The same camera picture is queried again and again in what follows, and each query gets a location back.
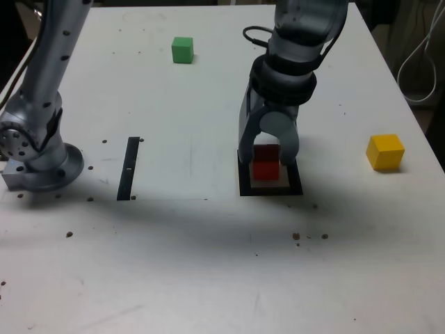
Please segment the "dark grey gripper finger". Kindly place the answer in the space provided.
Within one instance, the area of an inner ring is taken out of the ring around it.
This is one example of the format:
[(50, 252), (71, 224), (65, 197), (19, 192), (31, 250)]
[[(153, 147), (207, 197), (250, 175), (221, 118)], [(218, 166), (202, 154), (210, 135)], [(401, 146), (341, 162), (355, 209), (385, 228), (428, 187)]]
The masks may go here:
[(260, 134), (259, 122), (266, 112), (264, 98), (249, 83), (238, 118), (238, 157), (242, 164), (250, 164), (254, 158), (254, 140)]

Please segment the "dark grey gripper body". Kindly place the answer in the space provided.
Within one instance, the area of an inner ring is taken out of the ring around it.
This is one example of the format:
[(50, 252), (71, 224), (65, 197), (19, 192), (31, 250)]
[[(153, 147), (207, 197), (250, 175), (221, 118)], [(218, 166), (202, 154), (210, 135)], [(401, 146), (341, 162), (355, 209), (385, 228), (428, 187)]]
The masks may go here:
[(264, 100), (264, 105), (272, 112), (280, 112), (288, 115), (290, 118), (297, 118), (299, 112), (299, 105), (296, 106), (286, 106), (283, 104), (278, 104), (269, 100)]

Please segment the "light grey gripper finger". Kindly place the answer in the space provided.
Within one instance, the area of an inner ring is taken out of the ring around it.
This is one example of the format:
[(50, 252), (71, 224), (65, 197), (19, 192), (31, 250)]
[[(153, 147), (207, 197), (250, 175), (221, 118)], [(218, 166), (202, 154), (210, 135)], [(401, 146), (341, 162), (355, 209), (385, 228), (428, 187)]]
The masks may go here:
[(274, 136), (280, 145), (279, 159), (283, 166), (289, 166), (296, 160), (300, 140), (296, 125), (297, 118), (290, 118), (280, 112), (267, 112), (259, 122), (260, 130)]

